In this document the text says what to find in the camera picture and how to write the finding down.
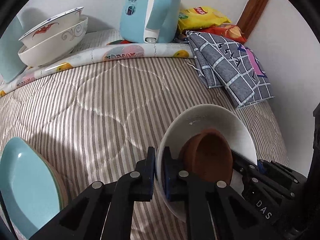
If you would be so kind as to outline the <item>light blue electric kettle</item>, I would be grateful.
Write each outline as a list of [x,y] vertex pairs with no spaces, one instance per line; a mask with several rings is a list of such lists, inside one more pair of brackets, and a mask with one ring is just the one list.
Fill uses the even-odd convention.
[[176,34],[181,0],[126,0],[121,36],[133,43],[169,43]]

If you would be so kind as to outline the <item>green square plate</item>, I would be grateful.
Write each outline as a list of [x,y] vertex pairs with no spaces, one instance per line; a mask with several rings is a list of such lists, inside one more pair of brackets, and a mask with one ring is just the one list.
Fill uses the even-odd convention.
[[62,210],[68,203],[68,196],[66,192],[65,185],[63,183],[63,180],[59,173],[56,171],[55,168],[52,167],[52,165],[48,165],[50,172],[54,178],[55,185],[57,187],[57,191],[59,194],[59,202],[60,202],[60,210]]

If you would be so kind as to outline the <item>blue patterned porcelain bowl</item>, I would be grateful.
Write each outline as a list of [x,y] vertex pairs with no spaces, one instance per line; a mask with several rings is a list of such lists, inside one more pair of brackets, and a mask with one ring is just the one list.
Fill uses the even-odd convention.
[[27,31],[18,40],[27,48],[31,48],[78,23],[83,9],[84,7],[73,8],[48,18]]

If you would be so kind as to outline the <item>grey checked cloth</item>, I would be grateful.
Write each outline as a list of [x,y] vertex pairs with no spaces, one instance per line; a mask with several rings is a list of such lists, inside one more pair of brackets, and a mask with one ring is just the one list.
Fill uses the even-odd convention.
[[220,35],[187,31],[194,69],[207,88],[221,87],[234,108],[274,98],[271,83],[251,49]]

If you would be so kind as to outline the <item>brown wooden door frame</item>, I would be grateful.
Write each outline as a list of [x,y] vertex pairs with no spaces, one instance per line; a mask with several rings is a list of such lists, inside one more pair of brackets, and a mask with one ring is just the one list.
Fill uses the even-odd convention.
[[269,0],[248,0],[238,22],[237,26],[244,33],[246,39],[257,25]]

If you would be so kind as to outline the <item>yellow chips bag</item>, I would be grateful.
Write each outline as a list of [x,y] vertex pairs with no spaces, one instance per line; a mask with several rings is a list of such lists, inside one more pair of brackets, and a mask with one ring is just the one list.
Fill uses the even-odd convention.
[[211,7],[194,7],[181,10],[178,19],[178,31],[197,30],[220,26],[223,23],[231,23],[231,20],[223,13]]

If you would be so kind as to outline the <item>fruit pattern plastic mat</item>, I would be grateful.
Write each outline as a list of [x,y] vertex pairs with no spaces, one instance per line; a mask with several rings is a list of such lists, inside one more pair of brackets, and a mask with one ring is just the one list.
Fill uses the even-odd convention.
[[125,43],[115,29],[95,31],[84,36],[71,54],[47,66],[28,67],[10,83],[1,84],[1,97],[37,79],[84,65],[143,57],[192,59],[188,44]]

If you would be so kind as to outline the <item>light blue thermos jug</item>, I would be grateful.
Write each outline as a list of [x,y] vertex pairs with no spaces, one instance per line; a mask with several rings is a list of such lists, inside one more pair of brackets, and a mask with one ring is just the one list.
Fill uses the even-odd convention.
[[22,25],[15,16],[1,37],[0,73],[5,83],[10,83],[26,68],[18,56],[18,51],[23,45],[19,38],[23,34]]

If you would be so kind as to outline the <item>red snack bag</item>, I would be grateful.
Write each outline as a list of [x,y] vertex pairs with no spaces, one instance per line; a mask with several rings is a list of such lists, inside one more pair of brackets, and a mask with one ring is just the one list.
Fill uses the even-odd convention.
[[244,33],[241,31],[241,29],[237,25],[229,23],[224,23],[220,26],[212,25],[208,28],[202,28],[197,31],[223,36],[224,38],[231,39],[241,44],[245,44],[247,42],[247,39],[245,38]]

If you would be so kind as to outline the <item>striped quilted table cover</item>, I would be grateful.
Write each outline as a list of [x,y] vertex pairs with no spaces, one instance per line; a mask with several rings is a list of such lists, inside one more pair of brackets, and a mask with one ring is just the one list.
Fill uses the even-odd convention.
[[287,165],[268,102],[234,109],[221,88],[204,86],[193,64],[167,57],[108,61],[35,80],[1,98],[1,145],[24,139],[73,199],[96,180],[110,183],[132,171],[180,113],[211,103],[245,124],[258,158]]

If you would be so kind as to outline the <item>large white porcelain bowl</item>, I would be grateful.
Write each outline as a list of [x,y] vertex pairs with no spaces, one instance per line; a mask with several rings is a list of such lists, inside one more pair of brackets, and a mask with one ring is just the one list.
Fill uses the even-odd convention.
[[69,54],[84,38],[88,17],[81,17],[79,23],[53,35],[39,44],[18,51],[20,60],[27,66],[45,66]]

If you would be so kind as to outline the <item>blue square plate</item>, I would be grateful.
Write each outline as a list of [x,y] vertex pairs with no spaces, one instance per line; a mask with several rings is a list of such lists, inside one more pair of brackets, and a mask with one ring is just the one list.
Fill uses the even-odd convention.
[[13,137],[1,156],[1,194],[11,222],[29,239],[60,210],[48,163],[22,138]]

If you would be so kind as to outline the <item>small brown clay bowl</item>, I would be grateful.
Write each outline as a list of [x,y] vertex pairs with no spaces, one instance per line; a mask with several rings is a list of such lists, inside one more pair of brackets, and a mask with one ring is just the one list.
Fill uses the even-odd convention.
[[198,134],[191,144],[191,170],[207,182],[231,183],[233,158],[225,137],[215,129]]

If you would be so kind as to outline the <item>white ceramic bowl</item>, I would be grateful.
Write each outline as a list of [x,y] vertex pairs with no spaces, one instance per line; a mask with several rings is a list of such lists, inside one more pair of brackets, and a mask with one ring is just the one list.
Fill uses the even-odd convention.
[[170,202],[164,191],[162,171],[163,151],[170,148],[172,159],[177,159],[183,145],[204,129],[217,129],[227,140],[230,148],[252,165],[257,165],[257,155],[253,139],[245,124],[231,111],[213,104],[190,107],[182,112],[169,126],[156,153],[155,177],[156,189],[171,213],[185,222],[185,210],[182,202]]

